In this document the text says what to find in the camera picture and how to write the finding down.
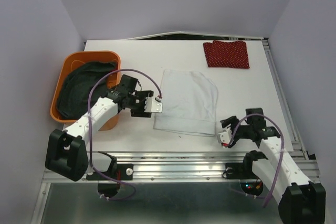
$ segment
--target red polka dot cloth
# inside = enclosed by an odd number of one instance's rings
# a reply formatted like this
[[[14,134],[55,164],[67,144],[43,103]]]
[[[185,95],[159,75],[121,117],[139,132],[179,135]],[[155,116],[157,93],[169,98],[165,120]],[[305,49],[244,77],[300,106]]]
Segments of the red polka dot cloth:
[[[244,41],[203,43],[204,53],[210,68],[250,68]]]

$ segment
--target orange plastic bin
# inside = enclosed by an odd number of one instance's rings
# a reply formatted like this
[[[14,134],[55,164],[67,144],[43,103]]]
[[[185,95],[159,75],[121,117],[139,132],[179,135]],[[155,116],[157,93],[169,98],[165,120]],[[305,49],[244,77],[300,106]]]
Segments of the orange plastic bin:
[[[50,115],[51,117],[63,124],[71,125],[75,123],[76,120],[63,120],[61,115],[56,109],[56,101],[59,95],[59,92],[62,88],[63,82],[66,77],[74,71],[76,68],[82,66],[84,63],[91,62],[91,61],[100,61],[100,62],[116,62],[118,64],[118,69],[120,69],[120,58],[115,52],[111,51],[83,51],[83,52],[75,52],[72,55],[69,55],[64,63],[61,70],[61,73],[58,78],[54,98],[52,99],[52,104],[50,108]],[[120,81],[120,73],[114,73],[108,77],[107,86],[112,88]],[[118,115],[112,117],[108,120],[102,128],[101,131],[107,131],[115,127],[118,122]]]

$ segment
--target folded white towel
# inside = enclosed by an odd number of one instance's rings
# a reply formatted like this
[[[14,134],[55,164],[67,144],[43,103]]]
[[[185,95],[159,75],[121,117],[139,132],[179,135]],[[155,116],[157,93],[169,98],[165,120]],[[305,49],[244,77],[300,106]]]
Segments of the folded white towel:
[[[197,71],[165,70],[162,113],[155,115],[154,129],[188,135],[213,136],[216,127],[216,85]]]

